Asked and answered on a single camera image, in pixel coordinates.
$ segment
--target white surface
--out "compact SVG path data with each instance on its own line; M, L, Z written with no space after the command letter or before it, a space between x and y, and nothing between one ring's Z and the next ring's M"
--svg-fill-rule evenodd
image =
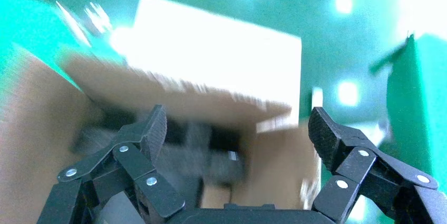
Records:
M167 0L140 0L129 65L284 102L298 119L301 40Z

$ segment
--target ceiling light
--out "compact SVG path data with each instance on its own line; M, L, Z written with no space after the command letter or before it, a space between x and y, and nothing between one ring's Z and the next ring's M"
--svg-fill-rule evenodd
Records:
M352 12L352 0L335 0L337 11L343 14L350 14Z
M338 86L338 99L347 106L358 104L358 89L355 83L343 82Z

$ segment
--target bright light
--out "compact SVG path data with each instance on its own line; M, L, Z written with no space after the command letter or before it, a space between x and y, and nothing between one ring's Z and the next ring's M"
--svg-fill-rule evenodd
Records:
M337 11L343 14L350 14L352 12L352 0L335 0Z
M343 82L338 86L338 99L340 103L356 106L358 103L358 89L355 83Z
M132 29L128 27L116 28L110 34L109 43L117 53L128 54L135 43Z
M360 197L357 199L357 202L355 202L355 205L351 210L349 219L363 222L363 218L365 217L365 210L366 210L366 198L360 195Z

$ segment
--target cardboard box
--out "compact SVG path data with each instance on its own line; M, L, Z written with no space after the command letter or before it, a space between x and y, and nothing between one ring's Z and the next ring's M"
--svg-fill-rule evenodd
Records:
M309 208L319 189L319 158L307 126L256 134L256 123L290 107L71 54L63 68L74 87L29 52L10 75L0 124L0 222L35 223L56 175L81 157L70 152L80 128L95 120L92 101L136 111L165 104L177 119L208 121L243 132L247 178L231 190L205 186L203 207L232 202Z

